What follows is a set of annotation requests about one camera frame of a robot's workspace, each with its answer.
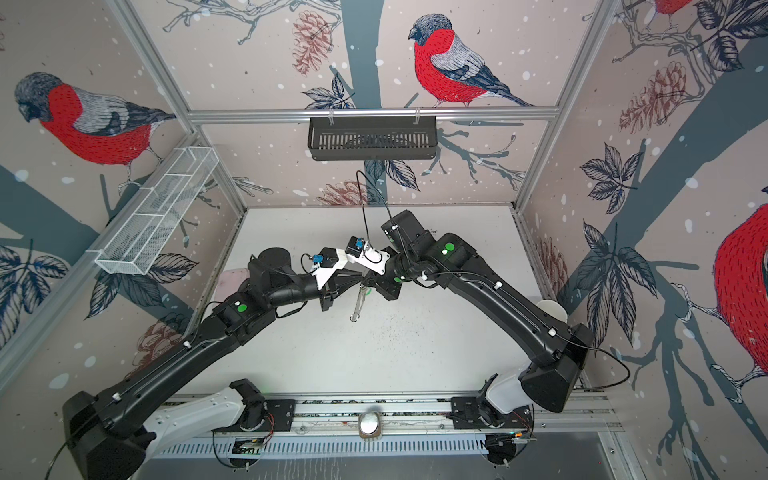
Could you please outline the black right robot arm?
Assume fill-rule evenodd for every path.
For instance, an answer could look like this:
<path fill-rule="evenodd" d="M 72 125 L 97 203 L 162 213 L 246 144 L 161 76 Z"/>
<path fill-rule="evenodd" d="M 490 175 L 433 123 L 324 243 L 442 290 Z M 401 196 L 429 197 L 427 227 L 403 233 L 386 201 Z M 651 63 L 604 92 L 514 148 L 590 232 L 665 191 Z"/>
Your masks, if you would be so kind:
<path fill-rule="evenodd" d="M 391 246 L 382 274 L 370 283 L 382 296 L 395 300 L 401 285 L 430 281 L 468 301 L 509 335 L 530 360 L 517 376 L 529 402 L 560 413 L 582 373 L 594 334 L 584 324 L 568 325 L 535 305 L 488 265 L 460 236 L 436 239 L 414 214 L 405 210 L 381 229 Z"/>

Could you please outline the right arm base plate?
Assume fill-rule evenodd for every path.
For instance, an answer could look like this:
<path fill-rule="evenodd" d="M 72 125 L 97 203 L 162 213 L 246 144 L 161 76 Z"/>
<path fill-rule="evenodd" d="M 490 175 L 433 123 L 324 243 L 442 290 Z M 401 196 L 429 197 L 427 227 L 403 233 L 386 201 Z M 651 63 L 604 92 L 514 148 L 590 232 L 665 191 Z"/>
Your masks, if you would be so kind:
<path fill-rule="evenodd" d="M 523 406 L 501 413 L 486 400 L 476 397 L 452 397 L 446 418 L 457 430 L 517 429 L 527 431 L 534 423 L 534 411 Z"/>

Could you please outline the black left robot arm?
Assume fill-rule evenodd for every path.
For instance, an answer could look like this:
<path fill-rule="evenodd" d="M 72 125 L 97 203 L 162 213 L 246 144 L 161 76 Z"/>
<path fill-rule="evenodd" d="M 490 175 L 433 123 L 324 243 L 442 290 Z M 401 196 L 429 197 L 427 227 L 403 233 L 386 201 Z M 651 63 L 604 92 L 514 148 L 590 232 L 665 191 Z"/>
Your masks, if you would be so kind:
<path fill-rule="evenodd" d="M 298 274 L 284 248 L 273 247 L 248 263 L 249 276 L 215 304 L 198 327 L 140 371 L 96 395 L 81 391 L 63 406 L 64 446 L 86 479 L 127 479 L 149 452 L 174 432 L 236 425 L 244 431 L 276 430 L 263 394 L 246 379 L 196 404 L 191 416 L 163 414 L 161 406 L 210 365 L 248 343 L 279 319 L 281 306 L 299 312 L 318 300 L 328 310 L 336 298 L 362 282 L 362 273 L 320 265 Z"/>

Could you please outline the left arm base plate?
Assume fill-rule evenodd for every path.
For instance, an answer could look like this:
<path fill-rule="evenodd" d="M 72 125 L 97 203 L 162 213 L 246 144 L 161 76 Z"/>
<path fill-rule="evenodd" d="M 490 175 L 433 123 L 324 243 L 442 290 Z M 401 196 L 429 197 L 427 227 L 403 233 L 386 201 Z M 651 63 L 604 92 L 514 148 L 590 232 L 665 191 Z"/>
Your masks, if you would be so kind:
<path fill-rule="evenodd" d="M 223 432 L 289 432 L 297 402 L 294 399 L 267 399 L 245 406 L 240 417 Z"/>

